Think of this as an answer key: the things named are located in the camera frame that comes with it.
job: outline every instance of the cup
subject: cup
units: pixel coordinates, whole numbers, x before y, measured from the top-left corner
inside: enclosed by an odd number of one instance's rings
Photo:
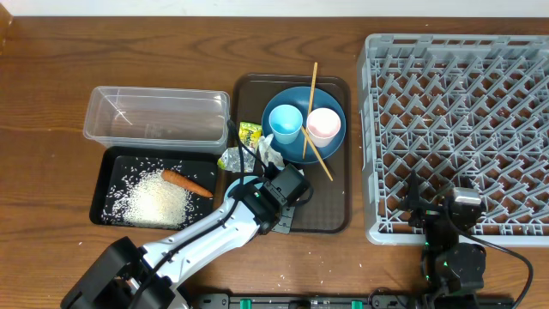
[[[298,138],[303,124],[303,116],[297,107],[281,105],[269,114],[268,124],[273,130],[276,141],[287,145]]]
[[[340,129],[339,115],[329,108],[317,108],[307,117],[307,133],[317,148],[328,146]]]

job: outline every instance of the white wall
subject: white wall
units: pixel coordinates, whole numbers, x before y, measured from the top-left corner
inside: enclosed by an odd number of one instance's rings
[[[18,15],[549,17],[549,0],[0,0]]]

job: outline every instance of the brown tray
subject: brown tray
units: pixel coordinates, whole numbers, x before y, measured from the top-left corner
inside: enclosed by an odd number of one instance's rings
[[[238,124],[247,121],[260,124],[265,106],[280,91],[310,86],[311,76],[280,76],[249,74],[241,77],[232,94],[232,120]],[[351,131],[349,123],[351,102],[348,85],[339,77],[318,77],[316,88],[331,94],[346,114],[347,134]],[[350,146],[349,138],[327,160],[334,182],[329,181],[319,163],[296,165],[303,169],[305,177],[311,182],[315,194],[306,205],[295,209],[291,233],[339,233],[351,221],[350,186]]]

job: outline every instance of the plastic bin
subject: plastic bin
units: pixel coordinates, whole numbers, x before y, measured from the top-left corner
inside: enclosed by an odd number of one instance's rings
[[[480,191],[476,237],[549,246],[548,58],[546,36],[366,39],[357,77],[370,242],[425,243],[397,208],[415,170],[429,202],[468,182]]]
[[[221,91],[97,87],[84,136],[106,147],[220,155],[226,149],[229,96]]]

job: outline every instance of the pink cup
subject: pink cup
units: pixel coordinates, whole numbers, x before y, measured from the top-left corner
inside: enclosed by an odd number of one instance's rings
[[[340,128],[340,117],[329,108],[317,108],[307,117],[307,133],[317,148],[328,146]]]

